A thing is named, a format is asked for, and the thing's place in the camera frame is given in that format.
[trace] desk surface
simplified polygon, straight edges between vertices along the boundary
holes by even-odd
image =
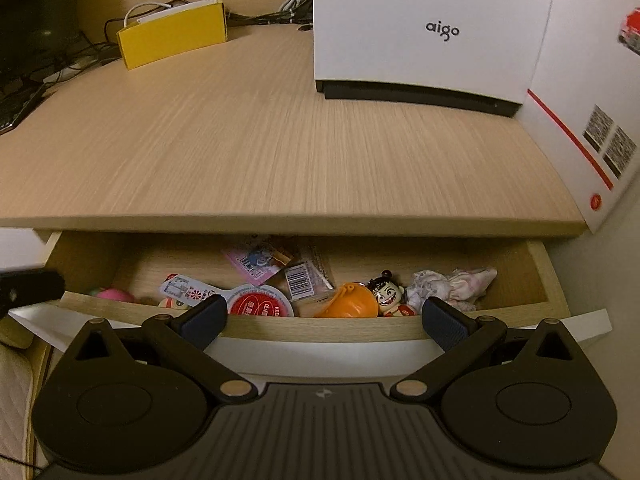
[[[584,222],[508,118],[325,101],[313,37],[81,75],[0,137],[0,225],[308,234],[575,235]]]

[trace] drawer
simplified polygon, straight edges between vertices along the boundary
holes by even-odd
[[[512,327],[546,317],[569,317],[569,309],[544,245],[504,238],[314,237],[334,285],[366,282],[390,269],[405,285],[422,269],[448,273],[456,268],[493,266],[498,277],[471,316],[491,314]],[[158,287],[169,273],[186,274],[220,288],[244,283],[221,253],[223,235],[55,232],[46,247],[46,267],[65,277],[59,306],[97,317],[140,324],[159,308]],[[275,276],[271,285],[282,289]],[[93,298],[98,286],[128,290],[139,303]],[[426,338],[419,317],[315,319],[230,316],[224,336],[291,342],[379,342]]]

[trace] aigo logo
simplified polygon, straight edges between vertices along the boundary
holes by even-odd
[[[440,20],[438,20],[438,23],[427,23],[426,28],[429,32],[439,33],[440,37],[444,38],[445,42],[449,41],[452,36],[460,34],[459,28],[451,27],[450,25],[443,25]]]

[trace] orange toy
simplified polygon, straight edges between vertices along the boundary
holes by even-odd
[[[338,288],[326,308],[314,317],[377,317],[378,302],[360,283],[345,283]]]

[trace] screw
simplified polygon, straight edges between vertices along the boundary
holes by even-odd
[[[222,383],[220,391],[227,397],[243,397],[251,393],[251,383],[241,380],[227,381]]]
[[[396,384],[396,391],[407,397],[419,397],[427,392],[427,385],[422,381],[407,379]]]

